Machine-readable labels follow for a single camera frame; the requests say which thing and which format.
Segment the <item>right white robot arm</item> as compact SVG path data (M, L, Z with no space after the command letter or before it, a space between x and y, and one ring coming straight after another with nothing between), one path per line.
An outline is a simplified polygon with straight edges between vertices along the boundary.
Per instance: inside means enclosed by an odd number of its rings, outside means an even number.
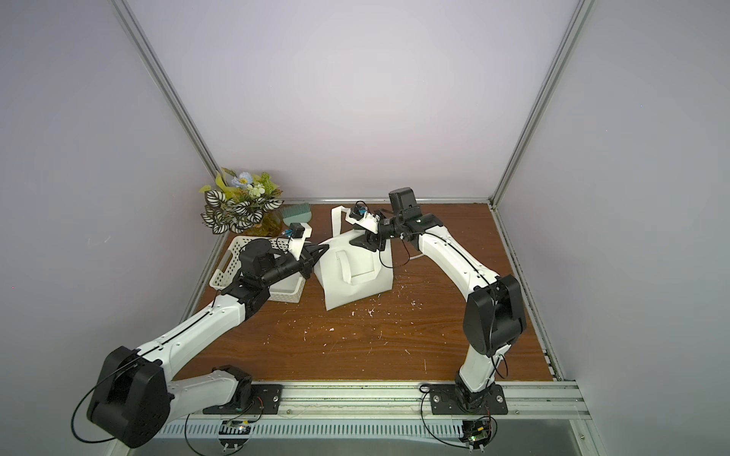
M350 243L380 253L390 239L408 242L464 296L469 349L455 377L455 395L464 410L474 410L486 401L506 354L527 328L521 285L512 275L501 277L482 265L437 216L423 213L412 188L394 190L389 198L390 210L372 212L357 201L345 211L347 222L360 232Z

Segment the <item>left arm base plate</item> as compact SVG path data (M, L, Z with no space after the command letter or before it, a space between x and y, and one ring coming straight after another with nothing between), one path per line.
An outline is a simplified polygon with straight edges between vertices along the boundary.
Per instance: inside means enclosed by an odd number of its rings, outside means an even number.
M251 384L226 404L203 409L203 414L220 415L276 415L281 404L283 385L281 384Z

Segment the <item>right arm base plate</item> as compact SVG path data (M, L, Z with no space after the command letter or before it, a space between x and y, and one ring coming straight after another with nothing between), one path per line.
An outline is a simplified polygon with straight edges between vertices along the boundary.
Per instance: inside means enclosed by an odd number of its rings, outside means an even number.
M433 415L507 415L507 399L501 385L492 384L474 393L454 383L435 384L426 402Z

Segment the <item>white insulated delivery bag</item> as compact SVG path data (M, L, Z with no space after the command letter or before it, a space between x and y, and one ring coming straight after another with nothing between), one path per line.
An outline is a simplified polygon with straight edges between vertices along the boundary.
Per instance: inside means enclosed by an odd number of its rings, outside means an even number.
M349 215L345 219L353 224L353 229L342 232L342 215L348 213L344 206L332 209L333 237L323 241L322 244L328 245L328 249L314 267L317 280L324 290L327 311L388 292L394 284L391 241L385 241L383 251L370 251L353 245L351 241L372 235L372 232L364 229L358 220Z

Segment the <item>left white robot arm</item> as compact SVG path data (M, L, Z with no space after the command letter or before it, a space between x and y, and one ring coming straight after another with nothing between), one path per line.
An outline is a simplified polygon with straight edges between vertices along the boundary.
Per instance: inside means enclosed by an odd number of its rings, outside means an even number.
M129 448L149 442L168 422L211 407L247 412L251 377L226 365L209 374L175 377L198 353L243 324L270 298L272 285L294 275L308 279L328 251L325 244L291 241L288 251L268 239L249 242L229 285L188 320L136 349L121 346L105 359L87 394L87 419Z

